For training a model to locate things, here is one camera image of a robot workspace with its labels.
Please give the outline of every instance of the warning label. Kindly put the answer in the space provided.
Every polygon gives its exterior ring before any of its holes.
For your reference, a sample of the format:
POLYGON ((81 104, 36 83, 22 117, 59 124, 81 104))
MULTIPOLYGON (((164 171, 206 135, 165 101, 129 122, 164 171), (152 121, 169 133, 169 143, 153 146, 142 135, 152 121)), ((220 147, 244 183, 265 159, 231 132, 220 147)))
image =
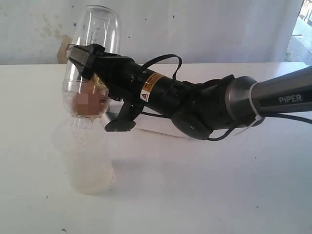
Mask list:
POLYGON ((162 74, 159 74, 159 73, 153 73, 150 77, 148 77, 147 80, 145 81, 145 84, 142 87, 140 99, 148 102, 154 85, 162 77, 164 77, 164 76, 162 74))

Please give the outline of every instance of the white table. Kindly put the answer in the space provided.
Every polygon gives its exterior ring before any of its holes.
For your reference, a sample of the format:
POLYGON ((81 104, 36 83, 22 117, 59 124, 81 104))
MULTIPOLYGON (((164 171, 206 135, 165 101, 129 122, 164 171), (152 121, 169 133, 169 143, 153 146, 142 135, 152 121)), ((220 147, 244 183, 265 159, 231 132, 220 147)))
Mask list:
MULTIPOLYGON (((178 78, 201 82, 233 73, 262 81, 304 67, 185 64, 178 78)), ((153 69, 170 75, 174 65, 153 69)), ((291 120, 266 119, 220 142, 110 133, 114 189, 77 193, 51 142, 68 116, 60 93, 64 71, 63 65, 0 66, 1 234, 312 233, 312 129, 291 120)))

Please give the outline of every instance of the black cable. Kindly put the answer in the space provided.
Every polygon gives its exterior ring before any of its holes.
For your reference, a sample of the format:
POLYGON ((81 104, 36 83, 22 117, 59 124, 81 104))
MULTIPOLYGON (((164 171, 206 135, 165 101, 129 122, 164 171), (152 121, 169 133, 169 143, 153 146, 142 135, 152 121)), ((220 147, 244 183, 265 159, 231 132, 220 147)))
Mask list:
POLYGON ((207 138, 207 140, 209 141, 220 141, 223 140, 224 138, 226 138, 235 128, 237 128, 241 123, 234 123, 232 124, 232 126, 225 132, 225 134, 223 134, 220 137, 217 138, 207 138))
POLYGON ((159 114, 152 114, 152 113, 148 113, 148 112, 144 112, 142 111, 141 114, 146 115, 146 116, 153 116, 153 117, 158 117, 158 118, 169 118, 163 115, 159 115, 159 114))
POLYGON ((273 118, 286 118, 286 119, 292 119, 292 120, 297 120, 297 121, 312 124, 312 119, 299 117, 299 116, 291 116, 291 115, 283 115, 283 114, 261 114, 261 116, 273 117, 273 118))

